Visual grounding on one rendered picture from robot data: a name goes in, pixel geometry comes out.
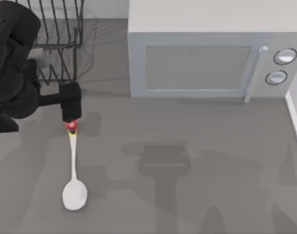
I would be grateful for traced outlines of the white spoon with red end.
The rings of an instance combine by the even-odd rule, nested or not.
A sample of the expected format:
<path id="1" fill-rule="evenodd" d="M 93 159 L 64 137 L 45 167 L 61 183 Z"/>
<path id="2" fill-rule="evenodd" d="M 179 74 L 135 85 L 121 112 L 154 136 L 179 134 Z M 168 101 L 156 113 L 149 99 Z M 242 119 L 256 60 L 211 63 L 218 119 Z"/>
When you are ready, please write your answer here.
<path id="1" fill-rule="evenodd" d="M 86 185 L 77 178 L 76 171 L 76 145 L 79 124 L 74 120 L 66 124 L 66 130 L 71 150 L 71 178 L 62 191 L 62 202 L 69 211 L 78 211 L 84 207 L 88 198 Z"/>

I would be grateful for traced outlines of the pale grey rounded box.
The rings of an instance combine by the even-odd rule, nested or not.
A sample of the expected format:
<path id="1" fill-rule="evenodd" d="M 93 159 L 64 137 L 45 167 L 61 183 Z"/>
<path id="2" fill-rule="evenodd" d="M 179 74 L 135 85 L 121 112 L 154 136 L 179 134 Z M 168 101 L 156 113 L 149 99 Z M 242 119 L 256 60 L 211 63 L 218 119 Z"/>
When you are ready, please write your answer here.
<path id="1" fill-rule="evenodd" d="M 48 51 L 42 48 L 32 49 L 28 59 L 34 59 L 37 62 L 38 69 L 43 69 L 51 64 L 51 56 Z"/>

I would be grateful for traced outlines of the microwave oven door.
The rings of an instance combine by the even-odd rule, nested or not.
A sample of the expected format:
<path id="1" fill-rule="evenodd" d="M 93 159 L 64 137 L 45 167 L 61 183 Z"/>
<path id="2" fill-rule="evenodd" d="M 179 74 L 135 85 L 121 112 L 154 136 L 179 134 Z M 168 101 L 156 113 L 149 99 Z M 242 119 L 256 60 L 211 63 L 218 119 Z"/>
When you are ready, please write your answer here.
<path id="1" fill-rule="evenodd" d="M 134 98 L 243 98 L 268 33 L 130 32 Z"/>

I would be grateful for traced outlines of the pale grey microwave oven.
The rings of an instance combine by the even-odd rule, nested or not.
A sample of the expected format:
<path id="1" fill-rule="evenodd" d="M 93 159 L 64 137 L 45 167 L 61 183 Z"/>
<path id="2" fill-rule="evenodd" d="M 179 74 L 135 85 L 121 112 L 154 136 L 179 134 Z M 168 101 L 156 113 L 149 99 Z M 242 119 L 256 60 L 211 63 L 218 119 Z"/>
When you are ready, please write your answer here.
<path id="1" fill-rule="evenodd" d="M 283 98 L 297 0 L 130 0 L 133 98 Z"/>

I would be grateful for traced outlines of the round microwave knob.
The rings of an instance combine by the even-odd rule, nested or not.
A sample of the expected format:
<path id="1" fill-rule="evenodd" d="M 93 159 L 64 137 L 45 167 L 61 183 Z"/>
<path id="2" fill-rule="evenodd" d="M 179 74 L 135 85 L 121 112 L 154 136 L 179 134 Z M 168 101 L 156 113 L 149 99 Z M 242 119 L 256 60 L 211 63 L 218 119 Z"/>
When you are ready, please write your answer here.
<path id="1" fill-rule="evenodd" d="M 288 74 L 285 71 L 280 70 L 280 71 L 269 73 L 266 76 L 265 81 L 269 85 L 279 85 L 284 83 L 287 78 L 288 78 Z"/>
<path id="2" fill-rule="evenodd" d="M 297 58 L 297 51 L 293 48 L 288 48 L 285 50 L 280 50 L 275 53 L 273 60 L 275 64 L 287 65 L 292 63 Z"/>

